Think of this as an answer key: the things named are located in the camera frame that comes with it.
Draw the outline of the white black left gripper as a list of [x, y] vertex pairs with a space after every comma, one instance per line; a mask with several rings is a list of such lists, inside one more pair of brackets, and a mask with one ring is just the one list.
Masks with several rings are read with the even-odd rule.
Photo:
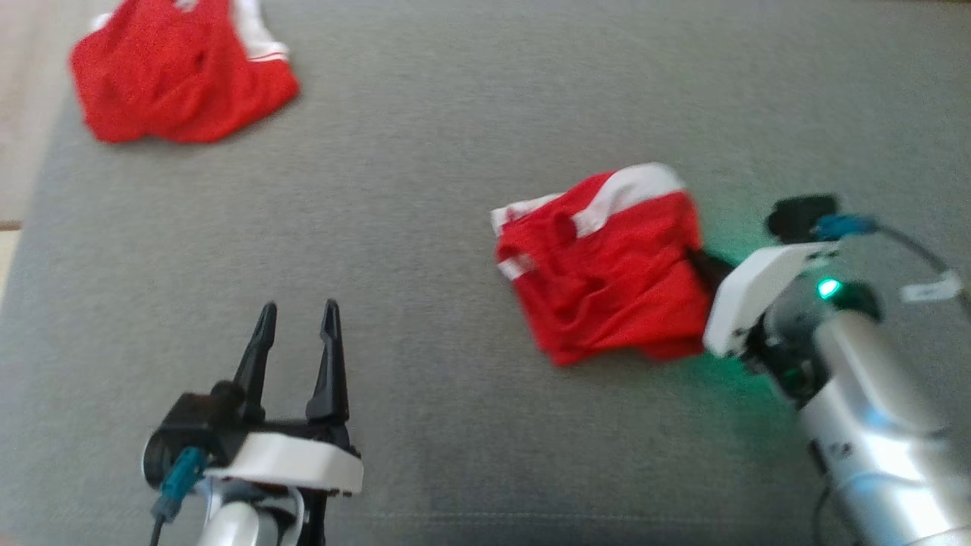
[[[262, 394], [269, 352], [276, 335], [276, 302], [264, 305], [234, 376], [244, 399], [239, 413], [250, 424], [265, 419]], [[349, 391], [337, 300], [327, 300], [320, 324], [322, 358], [313, 395], [306, 402], [310, 422], [344, 425], [350, 418]], [[203, 495], [238, 493], [248, 488], [306, 488], [325, 494], [355, 495], [363, 488], [360, 456], [336, 444], [281, 431], [232, 431], [226, 454], [203, 473]]]

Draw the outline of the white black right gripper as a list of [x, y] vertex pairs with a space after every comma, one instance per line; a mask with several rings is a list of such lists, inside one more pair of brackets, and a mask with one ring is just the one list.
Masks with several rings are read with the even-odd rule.
[[703, 335], [714, 356], [738, 356], [750, 331], [773, 302], [806, 271], [821, 268], [837, 242], [764, 246], [734, 263], [706, 249], [686, 248], [686, 257], [709, 293], [715, 293]]

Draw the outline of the red shorts white trim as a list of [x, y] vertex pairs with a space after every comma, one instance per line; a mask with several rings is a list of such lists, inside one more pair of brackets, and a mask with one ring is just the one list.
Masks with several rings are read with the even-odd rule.
[[703, 353], [713, 289], [695, 203], [667, 165], [632, 165], [493, 209], [495, 259], [555, 366], [608, 350]]

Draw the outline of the red basketball jersey white trim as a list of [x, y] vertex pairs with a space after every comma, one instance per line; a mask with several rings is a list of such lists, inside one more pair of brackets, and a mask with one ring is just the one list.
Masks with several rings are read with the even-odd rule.
[[260, 0], [122, 0], [73, 46], [83, 120], [111, 144], [208, 144], [298, 96]]

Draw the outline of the grey fabric sofa chaise seat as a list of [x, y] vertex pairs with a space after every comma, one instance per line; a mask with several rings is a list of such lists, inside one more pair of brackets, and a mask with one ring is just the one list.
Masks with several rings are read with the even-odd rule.
[[0, 315], [0, 536], [148, 546], [149, 433], [278, 304], [301, 417], [340, 303], [362, 494], [327, 546], [812, 546], [821, 480], [738, 362], [556, 369], [492, 209], [661, 162], [740, 260], [832, 191], [971, 280], [971, 2], [268, 2], [301, 97], [221, 144], [96, 142], [67, 98]]

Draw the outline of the beige floor rug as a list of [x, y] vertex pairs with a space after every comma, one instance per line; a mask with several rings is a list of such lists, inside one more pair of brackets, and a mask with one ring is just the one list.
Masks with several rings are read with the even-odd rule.
[[0, 307], [8, 284], [11, 264], [22, 233], [22, 221], [0, 221]]

